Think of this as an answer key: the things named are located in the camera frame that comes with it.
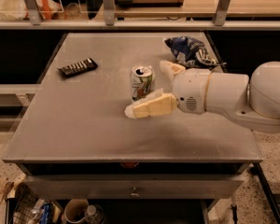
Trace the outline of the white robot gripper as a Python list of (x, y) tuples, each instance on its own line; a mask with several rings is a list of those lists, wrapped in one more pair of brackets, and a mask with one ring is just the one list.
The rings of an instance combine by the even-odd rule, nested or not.
[(124, 113), (128, 118), (163, 116), (172, 113), (177, 107), (185, 113), (205, 112), (206, 87), (211, 77), (209, 70), (186, 70), (185, 66), (169, 61), (160, 61), (160, 69), (173, 82), (173, 93), (165, 93), (163, 89), (153, 91), (125, 108)]

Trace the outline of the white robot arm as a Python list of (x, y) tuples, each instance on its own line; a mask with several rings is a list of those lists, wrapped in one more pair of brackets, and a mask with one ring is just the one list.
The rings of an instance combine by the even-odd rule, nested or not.
[(280, 133), (280, 62), (264, 63), (250, 77), (185, 69), (166, 61), (160, 62), (160, 67), (172, 91), (159, 89), (128, 105), (128, 118), (163, 116), (179, 109), (192, 114), (215, 113), (250, 130)]

